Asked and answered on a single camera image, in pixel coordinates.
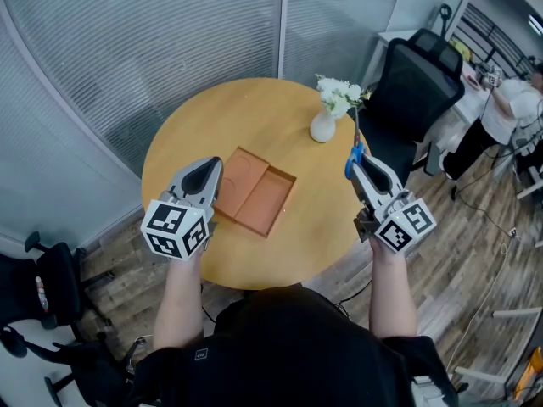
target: hand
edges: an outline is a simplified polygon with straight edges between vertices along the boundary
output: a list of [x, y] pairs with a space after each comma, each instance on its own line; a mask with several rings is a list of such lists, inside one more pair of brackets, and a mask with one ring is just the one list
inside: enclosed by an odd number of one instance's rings
[[395, 254], [376, 237], [370, 237], [370, 246], [372, 246], [374, 264], [397, 264], [406, 262], [406, 258], [403, 254]]

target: black shirt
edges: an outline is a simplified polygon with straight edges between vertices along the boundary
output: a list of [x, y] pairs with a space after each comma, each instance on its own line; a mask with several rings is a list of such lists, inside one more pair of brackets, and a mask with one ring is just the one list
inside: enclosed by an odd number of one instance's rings
[[273, 288], [221, 312], [213, 336], [142, 360], [126, 405], [411, 407], [414, 376], [457, 406], [429, 337], [378, 340], [309, 289]]

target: round wooden table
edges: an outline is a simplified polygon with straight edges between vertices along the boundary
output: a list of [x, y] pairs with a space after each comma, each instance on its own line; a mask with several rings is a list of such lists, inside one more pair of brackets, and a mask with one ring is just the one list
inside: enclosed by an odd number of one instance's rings
[[204, 279], [237, 289], [292, 285], [328, 268], [358, 238], [353, 219], [361, 203], [344, 176], [355, 125], [344, 117], [331, 141], [315, 142], [309, 126], [321, 107], [307, 86], [246, 79], [201, 92], [162, 125], [143, 167], [145, 208], [178, 170], [215, 155], [226, 163], [238, 146], [296, 176], [268, 238], [215, 215]]

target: person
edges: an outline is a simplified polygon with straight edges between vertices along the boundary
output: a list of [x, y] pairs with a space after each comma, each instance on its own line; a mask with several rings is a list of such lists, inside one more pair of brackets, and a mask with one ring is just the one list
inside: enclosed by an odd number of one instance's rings
[[508, 79], [490, 91], [483, 115], [471, 125], [454, 153], [444, 151], [441, 169], [457, 180], [491, 146], [507, 145], [515, 128], [532, 125], [543, 101], [543, 64], [535, 67], [531, 82]]
[[417, 336], [405, 258], [370, 241], [369, 331], [322, 295], [292, 286], [248, 294], [203, 338], [200, 257], [172, 260], [154, 352], [137, 364], [124, 405], [410, 407], [419, 405], [414, 378], [427, 376], [442, 405], [457, 406], [433, 341]]

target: white shirt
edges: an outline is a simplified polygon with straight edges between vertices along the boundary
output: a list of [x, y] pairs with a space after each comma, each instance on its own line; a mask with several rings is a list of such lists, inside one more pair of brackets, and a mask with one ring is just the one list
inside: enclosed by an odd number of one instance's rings
[[520, 80], [504, 80], [498, 87], [498, 92], [509, 102], [515, 119], [506, 119], [494, 97], [490, 95], [481, 123], [494, 140], [507, 145], [517, 126], [524, 128], [535, 122], [543, 109], [543, 95], [526, 81]]

